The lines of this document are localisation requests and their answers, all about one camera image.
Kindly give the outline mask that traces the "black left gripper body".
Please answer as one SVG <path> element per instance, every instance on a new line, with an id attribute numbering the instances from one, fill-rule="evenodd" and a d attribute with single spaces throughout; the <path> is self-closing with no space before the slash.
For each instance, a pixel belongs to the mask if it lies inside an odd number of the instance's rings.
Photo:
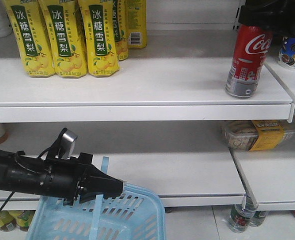
<path id="1" fill-rule="evenodd" d="M 62 198 L 66 205 L 72 205 L 76 199 L 80 203 L 93 200 L 94 197 L 86 192 L 92 158 L 92 154 L 84 152 L 70 159 L 47 156 L 41 195 Z"/>

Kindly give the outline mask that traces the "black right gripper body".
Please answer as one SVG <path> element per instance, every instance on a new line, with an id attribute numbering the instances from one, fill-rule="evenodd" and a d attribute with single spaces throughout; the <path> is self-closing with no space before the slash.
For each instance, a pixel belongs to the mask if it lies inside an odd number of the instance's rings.
<path id="1" fill-rule="evenodd" d="M 295 38 L 295 0 L 247 0 L 238 22 Z"/>

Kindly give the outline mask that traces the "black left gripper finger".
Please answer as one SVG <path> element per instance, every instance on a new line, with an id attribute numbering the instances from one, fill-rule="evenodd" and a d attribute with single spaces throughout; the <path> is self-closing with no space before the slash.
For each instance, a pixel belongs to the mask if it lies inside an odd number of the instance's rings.
<path id="1" fill-rule="evenodd" d="M 119 197 L 124 189 L 124 182 L 102 172 L 94 165 L 87 167 L 78 184 L 79 202 L 95 200 L 98 195 L 104 198 Z"/>

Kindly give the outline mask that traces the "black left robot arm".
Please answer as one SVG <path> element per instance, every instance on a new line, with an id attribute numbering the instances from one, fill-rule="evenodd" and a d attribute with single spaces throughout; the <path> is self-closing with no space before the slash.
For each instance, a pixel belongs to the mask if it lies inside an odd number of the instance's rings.
<path id="1" fill-rule="evenodd" d="M 116 198 L 124 189 L 123 181 L 92 165 L 93 156 L 61 159 L 48 154 L 46 159 L 27 157 L 23 151 L 0 150 L 0 190 L 63 199 L 64 205 L 74 201 L 85 203 L 96 196 Z"/>

